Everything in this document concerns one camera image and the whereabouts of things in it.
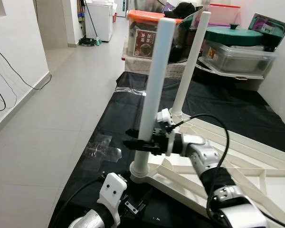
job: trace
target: purple object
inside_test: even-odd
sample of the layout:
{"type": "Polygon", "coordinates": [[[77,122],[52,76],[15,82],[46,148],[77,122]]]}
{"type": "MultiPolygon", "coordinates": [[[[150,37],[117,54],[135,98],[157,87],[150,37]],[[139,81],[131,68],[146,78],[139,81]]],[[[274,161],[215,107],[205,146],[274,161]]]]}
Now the purple object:
{"type": "Polygon", "coordinates": [[[162,13],[164,11],[172,11],[175,9],[175,6],[171,5],[170,3],[167,2],[166,6],[163,8],[162,13]]]}

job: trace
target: clear plastic container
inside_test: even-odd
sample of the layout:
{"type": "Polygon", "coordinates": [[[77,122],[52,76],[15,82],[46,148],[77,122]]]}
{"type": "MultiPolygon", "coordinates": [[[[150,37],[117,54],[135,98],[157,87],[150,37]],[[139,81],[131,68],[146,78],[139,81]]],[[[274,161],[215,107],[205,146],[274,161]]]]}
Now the clear plastic container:
{"type": "Polygon", "coordinates": [[[209,23],[219,25],[235,23],[240,8],[240,6],[210,4],[209,12],[211,12],[211,17],[209,23]]]}
{"type": "MultiPolygon", "coordinates": [[[[156,38],[157,25],[163,13],[146,12],[140,10],[130,10],[129,18],[129,56],[152,58],[153,47],[156,38]]],[[[182,19],[175,19],[179,24],[182,19]]]]}
{"type": "Polygon", "coordinates": [[[202,57],[221,72],[263,75],[276,54],[206,41],[202,57]]]}

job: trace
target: green lid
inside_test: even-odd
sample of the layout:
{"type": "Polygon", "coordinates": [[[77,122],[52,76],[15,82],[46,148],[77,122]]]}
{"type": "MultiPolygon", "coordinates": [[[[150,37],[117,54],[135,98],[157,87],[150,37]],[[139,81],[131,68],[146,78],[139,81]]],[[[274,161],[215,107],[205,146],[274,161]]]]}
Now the green lid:
{"type": "Polygon", "coordinates": [[[205,39],[227,46],[256,46],[260,45],[263,34],[260,32],[237,28],[238,24],[230,24],[230,27],[208,27],[205,39]]]}

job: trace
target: white plastic pipe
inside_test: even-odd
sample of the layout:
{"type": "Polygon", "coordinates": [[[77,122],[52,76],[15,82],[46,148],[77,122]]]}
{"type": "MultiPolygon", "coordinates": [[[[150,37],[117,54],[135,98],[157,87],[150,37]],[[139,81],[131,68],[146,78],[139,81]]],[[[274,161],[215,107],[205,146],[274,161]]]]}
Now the white plastic pipe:
{"type": "Polygon", "coordinates": [[[187,61],[184,73],[182,74],[182,78],[180,81],[180,87],[177,91],[174,104],[171,109],[171,113],[173,115],[182,115],[181,109],[185,101],[185,97],[186,97],[186,94],[189,88],[190,80],[193,75],[196,61],[198,60],[198,57],[199,57],[200,48],[201,48],[201,45],[205,37],[205,33],[206,33],[206,29],[208,26],[210,16],[211,16],[210,12],[202,12],[201,14],[199,26],[198,26],[196,35],[192,43],[188,61],[187,61]]]}
{"type": "MultiPolygon", "coordinates": [[[[160,19],[158,24],[147,83],[147,95],[144,99],[139,127],[138,139],[140,140],[150,141],[154,130],[175,26],[176,21],[168,18],[160,19]]],[[[148,158],[148,152],[136,151],[134,162],[130,167],[132,175],[135,177],[144,177],[147,175],[149,171],[147,165],[148,158]]]]}

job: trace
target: white plastic stand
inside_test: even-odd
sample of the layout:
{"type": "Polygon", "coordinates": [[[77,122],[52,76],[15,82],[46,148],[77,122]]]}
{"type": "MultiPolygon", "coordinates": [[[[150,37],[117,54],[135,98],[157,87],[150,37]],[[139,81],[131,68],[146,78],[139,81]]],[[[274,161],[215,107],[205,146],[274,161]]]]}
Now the white plastic stand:
{"type": "Polygon", "coordinates": [[[188,91],[188,87],[190,84],[190,80],[193,75],[194,67],[196,64],[196,61],[198,60],[200,48],[203,43],[206,29],[208,27],[208,22],[210,19],[211,13],[210,12],[202,12],[199,26],[196,31],[196,35],[194,37],[192,47],[190,50],[190,54],[188,57],[188,61],[184,70],[184,73],[182,74],[181,81],[180,81],[180,87],[177,91],[173,107],[171,109],[171,113],[174,115],[181,115],[181,109],[185,101],[185,97],[188,91]]]}
{"type": "MultiPolygon", "coordinates": [[[[197,37],[204,37],[205,24],[208,23],[208,20],[209,13],[203,12],[197,30],[197,34],[199,33],[197,37]]],[[[151,138],[156,112],[158,111],[168,60],[166,50],[169,47],[168,44],[171,44],[174,30],[170,23],[172,22],[168,22],[167,19],[161,20],[157,32],[139,132],[139,139],[146,141],[151,138]]],[[[193,73],[193,69],[190,68],[194,68],[197,53],[200,50],[198,44],[201,44],[201,41],[195,41],[194,39],[190,53],[191,58],[189,57],[187,70],[184,72],[173,105],[172,118],[175,123],[188,118],[187,115],[181,112],[181,109],[193,73]]],[[[224,151],[226,138],[223,129],[220,127],[194,119],[183,124],[179,131],[186,134],[201,135],[207,138],[219,153],[222,154],[224,151]]],[[[228,155],[224,160],[225,167],[236,184],[262,210],[285,223],[285,153],[242,135],[233,132],[229,132],[229,134],[230,146],[228,155]]],[[[207,195],[189,158],[180,157],[179,155],[171,155],[170,157],[165,155],[149,156],[147,152],[136,152],[130,171],[132,173],[131,179],[134,182],[149,183],[201,215],[207,216],[205,210],[207,195]]],[[[270,220],[269,224],[271,228],[280,227],[270,220]]]]}
{"type": "MultiPolygon", "coordinates": [[[[166,74],[175,25],[175,20],[168,18],[160,19],[158,24],[147,84],[148,94],[144,99],[142,119],[139,128],[138,139],[140,140],[149,141],[152,136],[162,95],[162,86],[166,74]]],[[[133,176],[144,177],[148,174],[148,157],[148,153],[136,151],[134,162],[130,166],[130,171],[133,176]]]]}

